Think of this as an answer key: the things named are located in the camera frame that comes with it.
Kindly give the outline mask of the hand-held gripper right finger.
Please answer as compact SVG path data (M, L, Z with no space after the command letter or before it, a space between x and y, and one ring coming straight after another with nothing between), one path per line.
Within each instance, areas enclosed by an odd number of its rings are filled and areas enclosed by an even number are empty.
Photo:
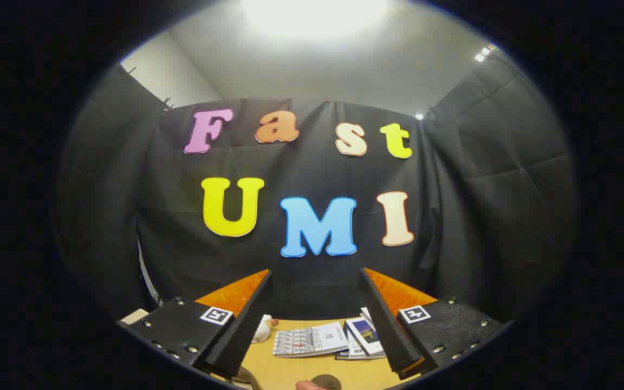
M360 271L360 289L400 379L465 360L505 327L458 298L433 298L369 268Z

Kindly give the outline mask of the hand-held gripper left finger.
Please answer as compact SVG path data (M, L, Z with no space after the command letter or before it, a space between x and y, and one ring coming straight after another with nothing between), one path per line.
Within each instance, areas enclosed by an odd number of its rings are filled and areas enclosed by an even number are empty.
M271 279L265 269L196 300L175 297L151 313L136 311L119 326L169 360L232 378L270 302Z

